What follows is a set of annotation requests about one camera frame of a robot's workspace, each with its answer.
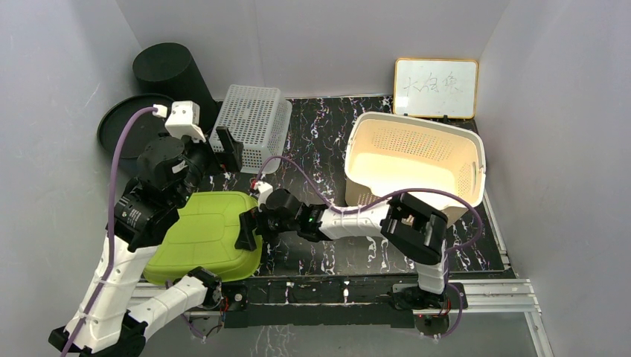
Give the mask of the solid green plastic tub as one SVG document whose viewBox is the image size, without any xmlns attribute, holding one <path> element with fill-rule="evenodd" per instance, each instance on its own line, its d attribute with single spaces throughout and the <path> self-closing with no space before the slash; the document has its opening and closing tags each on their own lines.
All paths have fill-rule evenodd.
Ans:
<svg viewBox="0 0 631 357">
<path fill-rule="evenodd" d="M 260 267 L 262 238 L 254 238 L 252 251 L 237 249 L 235 244 L 240 232 L 239 215 L 256 205 L 256 199 L 237 191 L 193 194 L 178 210 L 179 221 L 169 229 L 144 268 L 144 278 L 154 285 L 164 285 L 199 266 L 224 282 L 251 277 Z"/>
</svg>

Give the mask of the green perforated plastic basket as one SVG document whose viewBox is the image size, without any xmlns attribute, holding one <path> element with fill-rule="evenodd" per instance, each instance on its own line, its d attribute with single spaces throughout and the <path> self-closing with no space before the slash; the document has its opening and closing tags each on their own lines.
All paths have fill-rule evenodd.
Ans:
<svg viewBox="0 0 631 357">
<path fill-rule="evenodd" d="M 263 162 L 283 154 L 291 114 L 292 103 L 278 88 L 230 85 L 216 126 L 227 127 L 243 144 L 243 173 L 256 174 L 260 168 L 264 174 L 278 170 L 280 159 Z"/>
</svg>

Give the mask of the dark blue cylindrical bin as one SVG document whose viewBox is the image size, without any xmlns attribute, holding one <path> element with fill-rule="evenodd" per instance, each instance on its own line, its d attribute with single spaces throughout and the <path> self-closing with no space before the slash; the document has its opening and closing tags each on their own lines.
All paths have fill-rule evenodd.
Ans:
<svg viewBox="0 0 631 357">
<path fill-rule="evenodd" d="M 113 154 L 118 139 L 129 119 L 139 110 L 155 104 L 171 107 L 173 99 L 163 94 L 140 94 L 129 97 L 112 107 L 101 119 L 97 139 L 102 148 Z M 140 116 L 129 131 L 121 151 L 121 160 L 136 160 L 146 145 L 166 135 L 164 120 L 151 113 Z"/>
</svg>

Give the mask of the large black plastic bucket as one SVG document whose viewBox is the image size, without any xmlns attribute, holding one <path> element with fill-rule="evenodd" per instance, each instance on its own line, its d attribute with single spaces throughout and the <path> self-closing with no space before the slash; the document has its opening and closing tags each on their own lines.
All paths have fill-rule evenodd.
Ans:
<svg viewBox="0 0 631 357">
<path fill-rule="evenodd" d="M 219 107 L 187 47 L 163 42 L 145 48 L 133 60 L 132 72 L 142 92 L 198 104 L 199 126 L 204 132 L 213 129 Z"/>
</svg>

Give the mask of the beige perforated plastic basket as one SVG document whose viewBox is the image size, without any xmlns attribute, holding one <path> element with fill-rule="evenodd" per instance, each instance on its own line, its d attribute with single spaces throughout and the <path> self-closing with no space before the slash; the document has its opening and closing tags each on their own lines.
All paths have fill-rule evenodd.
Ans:
<svg viewBox="0 0 631 357">
<path fill-rule="evenodd" d="M 345 152 L 345 202 L 367 205 L 393 191 L 414 188 L 414 196 L 441 210 L 453 225 L 467 208 L 421 190 L 445 191 L 477 207 L 484 197 L 486 168 L 483 141 L 473 131 L 366 112 L 353 125 Z"/>
</svg>

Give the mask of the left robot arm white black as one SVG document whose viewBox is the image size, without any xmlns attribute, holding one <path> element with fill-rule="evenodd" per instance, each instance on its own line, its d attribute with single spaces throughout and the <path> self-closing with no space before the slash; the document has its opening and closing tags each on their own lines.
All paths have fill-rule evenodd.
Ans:
<svg viewBox="0 0 631 357">
<path fill-rule="evenodd" d="M 216 131 L 219 151 L 207 135 L 195 132 L 150 142 L 138 158 L 136 177 L 121 196 L 110 198 L 103 253 L 86 295 L 74 317 L 48 339 L 62 356 L 138 356 L 171 320 L 194 307 L 221 304 L 220 277 L 196 266 L 160 295 L 128 306 L 146 265 L 204 177 L 240 170 L 243 145 L 228 128 Z"/>
</svg>

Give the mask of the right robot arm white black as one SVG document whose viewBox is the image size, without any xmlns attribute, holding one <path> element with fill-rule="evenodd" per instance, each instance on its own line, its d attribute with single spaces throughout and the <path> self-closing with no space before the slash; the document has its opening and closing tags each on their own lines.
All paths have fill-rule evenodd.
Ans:
<svg viewBox="0 0 631 357">
<path fill-rule="evenodd" d="M 253 250 L 254 238 L 294 232 L 310 242 L 382 237 L 414 262 L 417 285 L 395 288 L 400 309 L 443 309 L 449 297 L 446 232 L 454 223 L 445 211 L 402 190 L 365 206 L 307 204 L 288 190 L 261 193 L 257 206 L 239 215 L 235 248 Z"/>
</svg>

